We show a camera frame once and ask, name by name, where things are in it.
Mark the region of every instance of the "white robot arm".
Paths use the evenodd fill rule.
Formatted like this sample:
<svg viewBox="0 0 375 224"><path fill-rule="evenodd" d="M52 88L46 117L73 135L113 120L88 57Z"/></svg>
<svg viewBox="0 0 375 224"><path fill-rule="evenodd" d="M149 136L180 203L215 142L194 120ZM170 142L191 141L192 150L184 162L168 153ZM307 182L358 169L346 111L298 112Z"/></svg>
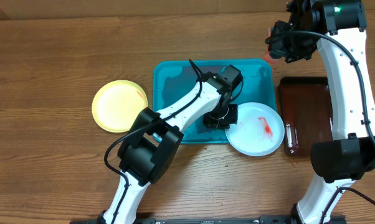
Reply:
<svg viewBox="0 0 375 224"><path fill-rule="evenodd" d="M316 174L305 196L292 210L299 224L323 224L331 220L331 211L344 192L338 189L351 186L375 168L375 145L371 143L375 133L375 104L366 65L366 19L361 1L301 4L296 1L288 4L287 10L292 13L290 21L278 21L269 40L281 35L282 30L288 34L271 42L269 51L273 57L286 57L288 63L302 58L309 60L316 42L325 64L333 107L333 142L313 146L311 162ZM291 46L295 48L293 52L286 50ZM359 65L361 77L355 63ZM367 103L365 110L371 132L366 127L363 101Z"/></svg>
<svg viewBox="0 0 375 224"><path fill-rule="evenodd" d="M365 55L366 31L360 32L358 28L351 28L339 30L336 35L327 35L349 49L359 62L368 102L370 126L372 132L375 133L375 104ZM333 105L333 140L347 139L350 133L356 133L357 138L368 137L366 128L361 124L363 109L361 102L358 101L361 99L361 90L355 68L350 65L347 55L328 40L320 39L318 41L318 51L325 63L328 75ZM341 179L328 184L324 178L315 174L305 196L297 204L298 214L303 223L318 224L323 215L322 212L336 189L349 187L354 182L355 180L352 179ZM341 196L342 194L339 194L329 208L324 219L325 223L330 221L331 211Z"/></svg>
<svg viewBox="0 0 375 224"><path fill-rule="evenodd" d="M118 156L122 157L123 161L126 159L133 160L124 167L123 165L126 162L123 163L123 161L121 161L120 164L121 169L124 168L122 170L127 170L126 172L122 172L127 176L129 185L126 188L125 179L120 179L118 190L110 208L102 214L102 217L98 219L101 220L102 223L132 224L135 221L136 209L138 208L143 194L148 186L155 183L168 168L168 165L171 163L174 156L174 152L179 146L181 137L183 136L181 133L192 125L195 120L205 114L209 113L213 118L216 118L217 116L224 117L225 114L222 114L222 112L225 111L225 107L230 106L228 100L232 96L232 92L235 90L236 86L243 79L240 71L231 65L226 67L220 75L209 72L201 74L200 76L201 77L199 79L201 79L203 82L196 82L194 88L187 95L171 106L161 109L157 111L157 113L152 112L148 108L140 113L131 130L135 130L137 129L137 126L141 126L140 120L147 119L146 117L151 117L149 118L150 123L152 120L154 120L152 118L160 118L163 120L163 122L165 122L164 119L166 119L166 124L164 124L162 128L153 127L156 131L148 131L150 134L158 137L158 139L161 139L159 149L154 149L153 147L151 148L152 151L159 152L159 154L150 152L153 154L149 155L147 148L150 147L150 143L147 141L145 141L146 145L133 146L133 142L126 142L127 144L130 144L130 146L126 146L125 143L121 145L120 151L123 152L120 153L119 151ZM185 107L185 105L188 105L189 102L191 102L191 104L184 110L181 110L183 107ZM179 110L181 111L178 114L172 116L173 113ZM179 137L169 137L168 133L171 132L174 132L174 135L176 136L179 135ZM170 151L169 154L162 154L160 149L161 145L164 144L166 146L164 148L169 148L170 141L172 142L172 147L174 147L174 150ZM165 166L163 162L159 162L157 164L154 162L156 158L159 157L162 159L165 158ZM163 166L163 168L157 175L151 178L144 177L146 166L150 167L150 174L154 170L153 167Z"/></svg>

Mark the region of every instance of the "blue tray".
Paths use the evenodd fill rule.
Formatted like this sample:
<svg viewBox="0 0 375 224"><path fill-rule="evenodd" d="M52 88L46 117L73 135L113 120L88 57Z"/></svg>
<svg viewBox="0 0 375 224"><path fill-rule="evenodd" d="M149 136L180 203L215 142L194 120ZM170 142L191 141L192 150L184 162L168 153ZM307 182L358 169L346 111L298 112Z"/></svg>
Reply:
<svg viewBox="0 0 375 224"><path fill-rule="evenodd" d="M202 72L221 73L228 65L238 68L244 77L242 93L233 103L238 105L257 102L268 105L277 111L273 90L272 70L261 59L236 60L195 60ZM196 74L189 61L161 62L153 75L153 111L166 108L189 93L196 84ZM184 132L182 144L228 143L223 130L207 129L202 123L202 116Z"/></svg>

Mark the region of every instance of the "white plastic bowl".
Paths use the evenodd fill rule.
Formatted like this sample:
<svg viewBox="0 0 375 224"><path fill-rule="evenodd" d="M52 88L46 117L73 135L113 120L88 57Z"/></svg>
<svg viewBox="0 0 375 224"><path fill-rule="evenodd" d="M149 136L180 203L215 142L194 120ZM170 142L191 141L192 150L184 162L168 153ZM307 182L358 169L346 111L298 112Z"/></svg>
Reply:
<svg viewBox="0 0 375 224"><path fill-rule="evenodd" d="M285 129L276 111L261 103L244 103L237 112L237 124L225 131L235 149L248 156L266 156L279 148Z"/></svg>

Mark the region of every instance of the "black cable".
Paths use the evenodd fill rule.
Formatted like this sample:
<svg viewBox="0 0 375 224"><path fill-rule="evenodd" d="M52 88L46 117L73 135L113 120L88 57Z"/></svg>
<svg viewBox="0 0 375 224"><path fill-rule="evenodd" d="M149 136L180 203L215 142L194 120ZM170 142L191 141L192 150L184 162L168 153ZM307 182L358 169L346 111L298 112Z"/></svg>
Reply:
<svg viewBox="0 0 375 224"><path fill-rule="evenodd" d="M238 94L235 95L235 97L232 97L232 98L228 101L228 103L231 103L231 102L235 101L235 100L240 96L240 94L241 94L242 91L243 91L243 86L244 86L244 81L243 81L243 80L242 80L241 85L242 85L242 87L240 88L240 91L238 92Z"/></svg>
<svg viewBox="0 0 375 224"><path fill-rule="evenodd" d="M356 193L357 195L359 195L360 197L362 197L363 199L367 200L368 202L372 203L373 205L375 205L375 201L371 198L369 198L368 196L362 194L361 192L359 192L358 190L355 190L351 187L339 187L337 188L336 192L333 194L333 196L331 197L330 201L328 202L326 208L325 208L325 211L322 212L322 218L320 219L320 222L319 224L323 224L324 220L325 220L325 217L326 217L326 213L327 211L329 210L329 208L331 207L331 204L334 202L334 200L336 200L336 197L339 193L343 193L343 190L349 190L350 192L354 192Z"/></svg>
<svg viewBox="0 0 375 224"><path fill-rule="evenodd" d="M202 91L202 80L201 80L202 71L200 70L200 68L199 68L196 64L193 63L193 61L192 61L191 59L189 59L189 62L190 62L190 64L191 64L193 70L195 71L195 73L196 73L196 75L197 75L197 80L198 80L198 82L199 82L199 84L200 84L200 89L199 89L199 92L197 93L197 95L196 95L196 96L195 96L195 97L194 97L189 103L187 103L186 105L184 105L184 106L183 106L182 108L180 108L179 110L173 112L173 113L172 113L171 115L169 115L168 117L163 118L163 119L159 119L159 120L156 121L156 122L153 122L153 123L147 124L147 125L145 125L145 126L143 126L143 127L140 127L140 128L138 128L138 129L136 129L136 130L134 130L134 131L128 133L127 135L124 135L124 136L120 137L120 138L117 139L115 142L113 142L113 144L111 144L111 145L108 147L108 149L106 150L106 152L105 152L105 156L104 156L105 165L106 165L111 171L113 171L113 172L115 172L116 174L122 176L122 177L124 178L124 180L125 180L125 185L124 185L125 190L124 190L124 192L123 192L123 194L122 194L122 196L121 196L121 199L120 199L120 201L118 202L117 207L116 207L116 209L115 209L115 211L114 211L113 219L112 219L111 224L114 224L114 222L115 222L115 218L116 218L116 216L117 216L117 214L118 214L118 209L120 209L121 203L122 203L122 201L123 201L124 198L125 198L126 191L128 190L128 188L129 188L129 186L130 186L130 183L129 183L129 180L128 180L128 178L127 178L127 176L126 176L125 174L123 174L121 171L119 171L118 169L116 169L116 168L114 168L112 165L110 165L110 163L108 162L108 155L109 155L110 151L111 151L116 145L118 145L119 143L121 143L122 141L124 141L124 140L130 138L130 137L131 137L132 135L134 135L134 134L140 133L140 132L142 132L142 131L146 132L149 128L152 128L153 126L156 126L156 125L159 124L159 123L162 123L162 122L164 122L164 121L169 120L170 118L175 117L177 114L179 114L180 112L182 112L183 110L185 110L187 107L189 107L190 105L192 105L192 104L193 104L193 103L194 103L194 102L200 97L200 95L201 95L201 91Z"/></svg>
<svg viewBox="0 0 375 224"><path fill-rule="evenodd" d="M355 189L353 189L353 188L351 188L351 187L339 187L338 189L339 189L340 192L343 191L343 190L349 190L350 192L354 192L354 193L356 193L357 195L361 196L363 199L365 199L365 200L367 200L368 202L370 202L370 203L372 203L373 205L375 205L375 201L374 201L373 199L369 198L368 196L362 194L361 192L359 192L359 191L357 191L357 190L355 190Z"/></svg>
<svg viewBox="0 0 375 224"><path fill-rule="evenodd" d="M326 214L327 214L329 208L331 207L331 204L334 202L334 200L336 200L336 197L337 197L338 193L339 193L339 190L337 189L336 192L333 194L333 196L331 196L331 199L327 203L325 210L322 212L322 217L320 218L319 224L323 224L323 222L325 220L325 217L326 217Z"/></svg>

